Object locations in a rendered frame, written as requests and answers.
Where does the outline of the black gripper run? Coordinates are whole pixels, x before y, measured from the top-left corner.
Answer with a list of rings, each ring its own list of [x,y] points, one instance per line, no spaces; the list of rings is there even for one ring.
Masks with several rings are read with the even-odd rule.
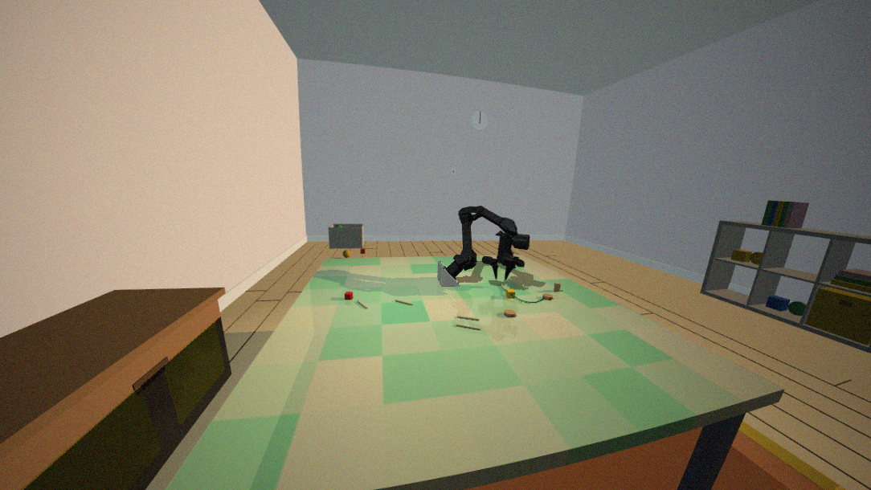
[[[497,270],[499,267],[499,265],[497,265],[497,263],[501,263],[501,260],[499,260],[499,259],[500,259],[502,251],[504,251],[504,250],[506,250],[506,253],[511,253],[512,248],[499,246],[498,255],[497,255],[496,259],[492,258],[491,256],[483,256],[483,263],[492,265],[492,269],[494,271],[494,275],[495,275],[496,280],[497,280]],[[517,266],[523,267],[523,265],[525,265],[525,263],[523,263],[523,261],[519,259]],[[512,265],[512,267],[509,267],[509,265],[506,265],[505,280],[508,279],[508,275],[513,270],[513,268],[516,268],[514,264]]]

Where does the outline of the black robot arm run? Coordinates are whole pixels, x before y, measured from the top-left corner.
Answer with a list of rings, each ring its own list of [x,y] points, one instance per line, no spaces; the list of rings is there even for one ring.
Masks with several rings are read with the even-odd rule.
[[[528,250],[530,246],[530,236],[518,234],[517,227],[512,219],[502,218],[483,206],[464,207],[459,210],[458,215],[462,222],[463,250],[460,255],[455,255],[453,257],[454,261],[452,264],[448,265],[448,267],[445,267],[444,265],[447,272],[452,275],[455,280],[456,276],[463,270],[466,271],[468,269],[473,269],[476,265],[476,252],[472,249],[471,225],[472,221],[477,220],[479,217],[488,219],[490,222],[494,223],[494,225],[498,225],[502,231],[505,232],[502,233],[502,231],[499,231],[496,234],[500,236],[499,246],[512,247],[513,244],[514,248],[522,250]],[[512,267],[513,264],[517,265],[519,258],[513,256],[512,252],[506,253],[506,250],[504,250],[502,251],[499,260],[501,260],[502,265],[509,265],[509,267]]]

